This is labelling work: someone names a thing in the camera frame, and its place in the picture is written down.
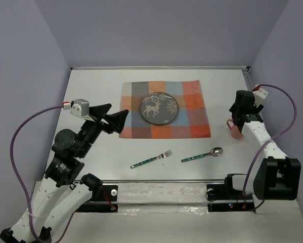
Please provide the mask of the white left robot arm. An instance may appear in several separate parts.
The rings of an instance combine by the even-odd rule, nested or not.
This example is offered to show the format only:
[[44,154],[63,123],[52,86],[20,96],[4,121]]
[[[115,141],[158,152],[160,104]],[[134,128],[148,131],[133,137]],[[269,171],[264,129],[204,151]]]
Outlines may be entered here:
[[[125,109],[108,114],[111,106],[110,103],[90,106],[87,100],[75,99],[33,114],[16,129],[10,142],[10,160],[25,194],[27,208],[17,223],[0,233],[3,242],[51,242],[55,231],[65,220],[70,221],[81,205],[101,194],[103,182],[91,173],[82,176],[79,184],[73,183],[84,167],[80,159],[88,154],[99,135],[102,132],[120,134],[124,129],[129,111]],[[44,172],[36,195],[31,197],[15,164],[15,140],[29,121],[55,109],[69,110],[84,123],[78,133],[63,129],[55,135],[51,148],[53,159]]]

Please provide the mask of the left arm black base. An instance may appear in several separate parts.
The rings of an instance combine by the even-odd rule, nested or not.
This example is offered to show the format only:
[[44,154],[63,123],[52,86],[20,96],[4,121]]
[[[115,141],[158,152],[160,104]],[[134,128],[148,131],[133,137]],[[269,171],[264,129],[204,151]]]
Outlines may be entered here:
[[92,197],[81,205],[78,213],[117,213],[118,185],[104,184],[101,190],[93,192]]

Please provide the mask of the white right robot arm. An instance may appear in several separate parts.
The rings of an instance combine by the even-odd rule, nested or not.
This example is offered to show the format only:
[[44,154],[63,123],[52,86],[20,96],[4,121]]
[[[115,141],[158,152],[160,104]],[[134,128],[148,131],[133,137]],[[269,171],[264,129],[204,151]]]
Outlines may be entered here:
[[301,172],[298,159],[287,156],[269,135],[260,116],[268,92],[259,87],[236,92],[229,111],[235,131],[255,150],[246,174],[228,174],[225,188],[229,193],[255,195],[259,200],[295,200]]

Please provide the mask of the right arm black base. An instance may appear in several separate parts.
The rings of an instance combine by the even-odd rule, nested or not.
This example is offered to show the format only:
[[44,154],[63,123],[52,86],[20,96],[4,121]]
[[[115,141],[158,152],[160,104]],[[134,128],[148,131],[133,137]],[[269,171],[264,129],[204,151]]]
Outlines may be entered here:
[[224,184],[207,184],[205,198],[210,213],[246,212],[255,208],[252,196],[244,196],[241,191],[227,189]]

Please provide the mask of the grey reindeer plate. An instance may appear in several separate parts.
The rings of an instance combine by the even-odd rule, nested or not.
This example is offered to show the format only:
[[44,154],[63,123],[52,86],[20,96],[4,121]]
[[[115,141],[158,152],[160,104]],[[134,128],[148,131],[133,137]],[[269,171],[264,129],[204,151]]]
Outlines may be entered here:
[[148,94],[141,102],[140,114],[153,125],[170,124],[179,113],[179,104],[170,94],[156,92]]

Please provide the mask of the spoon with green handle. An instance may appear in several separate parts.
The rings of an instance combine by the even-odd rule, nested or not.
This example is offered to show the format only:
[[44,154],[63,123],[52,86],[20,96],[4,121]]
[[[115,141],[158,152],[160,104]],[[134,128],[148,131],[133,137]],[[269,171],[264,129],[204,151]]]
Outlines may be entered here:
[[200,158],[203,158],[203,157],[206,157],[206,156],[217,157],[217,156],[220,156],[222,153],[223,153],[223,149],[221,147],[215,147],[208,153],[188,157],[188,158],[182,159],[181,162],[185,163],[185,162],[200,159]]

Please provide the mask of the checkered orange blue cloth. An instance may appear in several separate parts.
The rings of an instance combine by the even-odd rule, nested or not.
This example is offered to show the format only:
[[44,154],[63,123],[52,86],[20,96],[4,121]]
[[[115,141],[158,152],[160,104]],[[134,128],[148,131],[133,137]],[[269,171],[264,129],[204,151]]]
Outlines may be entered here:
[[[140,114],[143,99],[156,92],[172,95],[178,102],[178,115],[167,125],[153,125]],[[129,110],[121,138],[182,139],[211,136],[199,80],[126,82],[122,87],[120,107]]]

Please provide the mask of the fork with green handle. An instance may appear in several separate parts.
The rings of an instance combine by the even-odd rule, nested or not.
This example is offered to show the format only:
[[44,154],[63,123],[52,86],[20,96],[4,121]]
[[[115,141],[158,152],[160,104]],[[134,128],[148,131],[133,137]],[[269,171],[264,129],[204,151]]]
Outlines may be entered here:
[[134,165],[131,165],[130,168],[131,168],[131,169],[134,169],[134,168],[136,168],[136,167],[139,167],[139,166],[148,164],[148,163],[150,163],[150,162],[152,162],[152,161],[155,161],[155,160],[158,160],[158,159],[167,158],[167,157],[169,157],[170,155],[172,155],[172,151],[171,151],[171,150],[168,150],[168,151],[166,151],[166,152],[164,152],[164,153],[162,153],[162,154],[160,154],[160,155],[158,155],[158,156],[156,156],[156,157],[152,157],[152,158],[149,158],[149,159],[147,159],[147,160],[144,160],[144,161],[141,161],[141,162],[139,162],[139,163],[136,163],[136,164],[134,164]]

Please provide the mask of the pink mug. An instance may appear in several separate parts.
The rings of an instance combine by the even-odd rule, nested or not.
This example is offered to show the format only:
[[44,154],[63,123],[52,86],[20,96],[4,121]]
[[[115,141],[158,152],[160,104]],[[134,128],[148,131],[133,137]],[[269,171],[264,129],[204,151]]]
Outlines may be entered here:
[[226,124],[230,130],[230,133],[231,133],[231,136],[234,138],[234,139],[237,139],[237,140],[240,140],[243,138],[243,135],[240,133],[238,127],[234,124],[233,120],[232,119],[228,119],[226,121]]

